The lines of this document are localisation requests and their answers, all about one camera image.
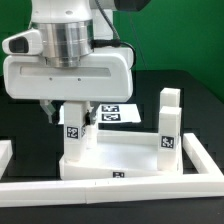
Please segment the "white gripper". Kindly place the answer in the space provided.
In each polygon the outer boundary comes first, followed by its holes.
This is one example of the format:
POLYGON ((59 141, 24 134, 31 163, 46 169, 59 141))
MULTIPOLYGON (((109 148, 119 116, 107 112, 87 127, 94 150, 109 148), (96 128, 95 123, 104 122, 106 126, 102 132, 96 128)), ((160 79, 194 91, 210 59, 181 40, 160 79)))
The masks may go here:
POLYGON ((3 63, 7 93, 15 99, 41 100, 50 124, 60 121, 60 101, 91 102, 85 123, 94 125, 99 102, 126 102, 132 95, 133 52, 129 48, 98 48, 78 67, 53 68, 39 56, 8 56, 3 63))

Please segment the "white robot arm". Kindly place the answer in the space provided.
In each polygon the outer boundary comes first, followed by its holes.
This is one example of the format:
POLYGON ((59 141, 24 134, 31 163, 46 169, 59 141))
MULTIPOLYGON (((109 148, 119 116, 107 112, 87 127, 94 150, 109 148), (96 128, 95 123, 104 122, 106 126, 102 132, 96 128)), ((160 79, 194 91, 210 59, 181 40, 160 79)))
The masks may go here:
POLYGON ((93 12, 137 12, 151 0, 31 0, 28 30, 6 38, 3 77, 14 99, 38 100, 57 124, 65 102, 125 102, 133 92, 133 47, 109 36, 108 17, 93 12))

